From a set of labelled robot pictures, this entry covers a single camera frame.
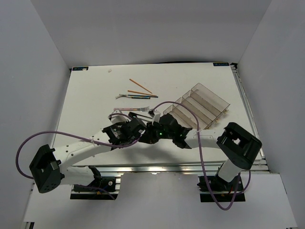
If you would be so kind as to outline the pink handled fork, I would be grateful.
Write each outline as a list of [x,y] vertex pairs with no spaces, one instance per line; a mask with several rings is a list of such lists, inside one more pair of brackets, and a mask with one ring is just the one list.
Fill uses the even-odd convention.
[[139,111],[139,112],[148,112],[150,107],[141,107],[141,108],[114,108],[114,111]]

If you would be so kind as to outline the dark blue chopstick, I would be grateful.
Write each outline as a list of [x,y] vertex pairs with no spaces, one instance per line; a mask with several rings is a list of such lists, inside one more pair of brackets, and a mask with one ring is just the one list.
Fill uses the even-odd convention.
[[134,97],[134,98],[158,98],[158,96],[153,96],[153,95],[133,95],[133,94],[128,94],[127,96]]

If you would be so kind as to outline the green handled silver fork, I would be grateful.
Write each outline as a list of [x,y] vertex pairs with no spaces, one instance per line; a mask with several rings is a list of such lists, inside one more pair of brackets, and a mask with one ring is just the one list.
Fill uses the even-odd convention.
[[115,99],[119,98],[130,98],[130,99],[150,99],[150,96],[144,96],[144,95],[132,95],[132,94],[119,94],[115,97]]

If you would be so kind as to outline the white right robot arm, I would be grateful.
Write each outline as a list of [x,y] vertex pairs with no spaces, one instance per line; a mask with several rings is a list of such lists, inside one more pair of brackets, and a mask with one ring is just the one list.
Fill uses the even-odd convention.
[[224,132],[217,137],[207,130],[183,127],[171,115],[163,115],[158,122],[148,122],[140,142],[155,144],[160,139],[170,139],[182,149],[219,148],[227,156],[214,177],[198,183],[201,191],[209,189],[215,192],[229,191],[237,183],[237,175],[243,170],[250,170],[262,142],[240,125],[230,122]]

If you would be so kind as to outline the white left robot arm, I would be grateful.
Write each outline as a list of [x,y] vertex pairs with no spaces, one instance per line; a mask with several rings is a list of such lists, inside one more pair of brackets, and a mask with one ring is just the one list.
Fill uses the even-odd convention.
[[40,193],[48,193],[61,184],[84,185],[89,190],[100,187],[99,172],[92,166],[76,168],[74,164],[100,153],[130,147],[145,131],[138,118],[112,124],[88,140],[51,148],[41,146],[30,163],[30,171]]

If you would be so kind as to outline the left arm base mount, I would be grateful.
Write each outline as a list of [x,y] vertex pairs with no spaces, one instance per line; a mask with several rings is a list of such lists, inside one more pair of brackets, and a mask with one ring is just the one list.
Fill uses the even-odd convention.
[[93,175],[93,181],[88,185],[73,185],[70,199],[77,200],[116,200],[117,192],[117,178],[102,176],[100,171],[94,167],[89,166],[88,169]]

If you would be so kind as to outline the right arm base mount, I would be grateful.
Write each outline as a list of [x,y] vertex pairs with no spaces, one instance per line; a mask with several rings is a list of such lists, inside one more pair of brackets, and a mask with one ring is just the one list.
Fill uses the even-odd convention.
[[[244,193],[241,193],[244,189],[243,183],[241,181],[241,178],[239,178],[239,180],[237,178],[238,176],[236,176],[231,182],[226,183],[222,181],[221,182],[217,181],[215,176],[207,176],[211,190],[218,202],[229,203],[234,195],[236,184],[238,184],[238,188],[234,201],[235,202],[246,201]],[[198,181],[199,182],[197,183],[197,186],[199,187],[199,191],[200,191],[200,202],[213,203],[214,200],[207,188],[204,176],[199,176]]]

